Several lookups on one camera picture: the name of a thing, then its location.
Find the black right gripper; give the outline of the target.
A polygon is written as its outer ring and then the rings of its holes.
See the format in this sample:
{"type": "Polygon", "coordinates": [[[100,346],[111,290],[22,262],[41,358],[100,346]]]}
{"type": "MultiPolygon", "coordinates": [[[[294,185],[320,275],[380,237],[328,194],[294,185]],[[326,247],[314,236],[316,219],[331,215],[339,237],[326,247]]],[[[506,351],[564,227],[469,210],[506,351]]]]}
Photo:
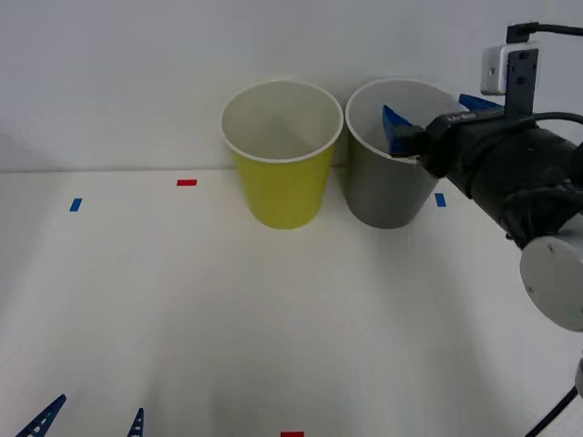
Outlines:
{"type": "Polygon", "coordinates": [[[503,106],[482,97],[460,94],[458,103],[468,111],[439,116],[427,127],[413,125],[384,106],[387,153],[393,158],[419,156],[432,176],[469,183],[495,147],[515,134],[538,128],[522,116],[506,116],[503,106]]]}

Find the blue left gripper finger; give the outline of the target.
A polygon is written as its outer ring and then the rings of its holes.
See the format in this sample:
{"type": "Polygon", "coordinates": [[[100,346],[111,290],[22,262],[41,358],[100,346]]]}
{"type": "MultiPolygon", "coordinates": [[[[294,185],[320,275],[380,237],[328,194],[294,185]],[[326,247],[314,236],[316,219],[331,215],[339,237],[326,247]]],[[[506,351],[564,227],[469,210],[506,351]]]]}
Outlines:
{"type": "Polygon", "coordinates": [[[45,437],[65,402],[66,395],[61,394],[27,424],[16,437],[45,437]]]}
{"type": "Polygon", "coordinates": [[[144,436],[144,421],[145,412],[143,408],[139,408],[138,412],[130,426],[127,437],[143,437],[144,436]]]}

